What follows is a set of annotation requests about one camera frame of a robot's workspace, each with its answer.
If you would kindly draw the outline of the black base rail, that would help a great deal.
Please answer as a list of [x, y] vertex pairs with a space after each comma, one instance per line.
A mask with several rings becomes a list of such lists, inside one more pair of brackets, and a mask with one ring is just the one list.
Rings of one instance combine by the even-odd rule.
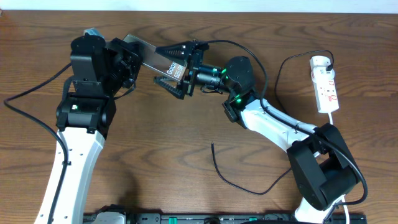
[[137, 213], [120, 205], [103, 206], [95, 213], [83, 215], [83, 223], [130, 223], [130, 224], [238, 224], [238, 223], [298, 223], [289, 213], [156, 213], [142, 210]]

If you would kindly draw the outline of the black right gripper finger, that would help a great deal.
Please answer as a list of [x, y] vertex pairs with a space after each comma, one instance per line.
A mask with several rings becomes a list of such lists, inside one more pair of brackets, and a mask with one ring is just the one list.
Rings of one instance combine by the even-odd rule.
[[154, 83], [161, 86], [171, 95], [176, 97], [179, 100], [183, 100], [185, 98], [185, 92], [183, 90], [183, 84], [181, 82], [176, 82], [167, 77], [154, 77]]
[[156, 47], [155, 53], [172, 61], [187, 61], [195, 46], [196, 43], [194, 41], [186, 41], [173, 45]]

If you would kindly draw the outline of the Galaxy S25 Ultra smartphone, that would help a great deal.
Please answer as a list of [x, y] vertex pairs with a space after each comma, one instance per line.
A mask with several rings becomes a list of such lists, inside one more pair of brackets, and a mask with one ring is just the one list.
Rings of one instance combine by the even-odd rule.
[[128, 43], [138, 42], [142, 46], [142, 63], [146, 67], [160, 73], [167, 78], [171, 78], [176, 82], [180, 82], [182, 80], [186, 71], [186, 67], [177, 62], [169, 60], [158, 53], [155, 53], [156, 46], [131, 34], [125, 36], [123, 41]]

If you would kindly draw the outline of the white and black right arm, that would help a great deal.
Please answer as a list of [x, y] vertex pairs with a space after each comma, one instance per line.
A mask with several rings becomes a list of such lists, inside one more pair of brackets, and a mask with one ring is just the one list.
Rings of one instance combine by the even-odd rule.
[[195, 86], [204, 93], [228, 93], [223, 103], [228, 119], [263, 135], [287, 153], [289, 171], [302, 194], [296, 220], [323, 223], [336, 207], [347, 207], [345, 196], [365, 179], [334, 124], [303, 123], [284, 108], [273, 107], [264, 92], [255, 89], [252, 52], [216, 67], [203, 63], [208, 48], [209, 42], [196, 40], [157, 47], [155, 52], [172, 64], [155, 82], [178, 99], [192, 95]]

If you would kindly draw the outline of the white power strip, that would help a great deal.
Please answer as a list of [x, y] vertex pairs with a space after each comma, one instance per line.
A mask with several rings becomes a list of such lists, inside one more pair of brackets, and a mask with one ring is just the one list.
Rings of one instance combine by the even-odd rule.
[[[330, 65], [330, 59], [325, 56], [316, 55], [310, 59], [311, 72], [312, 68], [317, 66], [327, 67], [327, 70], [331, 70], [332, 68], [329, 67]], [[334, 79], [318, 83], [313, 82], [313, 87], [319, 113], [328, 114], [339, 109]]]

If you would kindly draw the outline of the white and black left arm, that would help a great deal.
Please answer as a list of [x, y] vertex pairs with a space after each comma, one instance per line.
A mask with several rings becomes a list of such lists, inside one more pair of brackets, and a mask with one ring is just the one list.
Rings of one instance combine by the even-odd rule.
[[116, 114], [116, 93], [132, 92], [139, 42], [85, 34], [71, 43], [73, 76], [56, 110], [60, 142], [36, 223], [82, 223], [93, 170]]

